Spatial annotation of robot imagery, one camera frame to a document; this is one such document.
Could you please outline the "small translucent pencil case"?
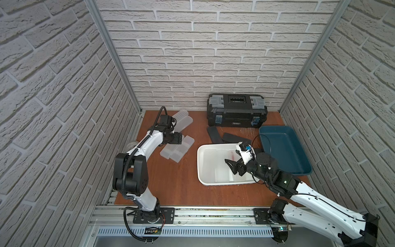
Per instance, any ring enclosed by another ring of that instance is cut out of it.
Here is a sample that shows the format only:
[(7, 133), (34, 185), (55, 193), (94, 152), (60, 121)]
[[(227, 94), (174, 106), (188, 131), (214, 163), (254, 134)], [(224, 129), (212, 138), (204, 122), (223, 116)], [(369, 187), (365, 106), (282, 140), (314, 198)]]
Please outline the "small translucent pencil case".
[(241, 156), (239, 154), (237, 154), (235, 150), (228, 150), (227, 151), (226, 159), (232, 160), (232, 161), (238, 161), (240, 158), (241, 158)]

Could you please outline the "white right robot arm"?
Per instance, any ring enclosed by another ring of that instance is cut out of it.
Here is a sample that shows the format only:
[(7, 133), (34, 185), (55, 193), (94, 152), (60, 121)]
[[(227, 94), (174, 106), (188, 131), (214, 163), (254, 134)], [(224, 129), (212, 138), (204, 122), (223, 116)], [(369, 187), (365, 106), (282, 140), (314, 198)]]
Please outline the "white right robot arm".
[(267, 212), (272, 223), (291, 223), (319, 233), (344, 247), (374, 247), (379, 218), (360, 214), (318, 193), (298, 177), (278, 168), (268, 153), (237, 152), (238, 161), (225, 160), (235, 175), (252, 175), (277, 195)]

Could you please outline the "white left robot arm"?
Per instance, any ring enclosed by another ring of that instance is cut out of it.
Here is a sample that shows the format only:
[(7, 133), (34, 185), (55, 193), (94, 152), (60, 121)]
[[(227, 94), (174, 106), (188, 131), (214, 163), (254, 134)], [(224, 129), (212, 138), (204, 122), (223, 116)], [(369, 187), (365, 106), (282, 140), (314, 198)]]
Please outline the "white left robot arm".
[(117, 154), (114, 160), (113, 189), (124, 199), (132, 200), (149, 222), (160, 218), (160, 203), (148, 188), (147, 161), (157, 147), (182, 143), (176, 124), (177, 120), (169, 115), (158, 116), (144, 139), (130, 151)]

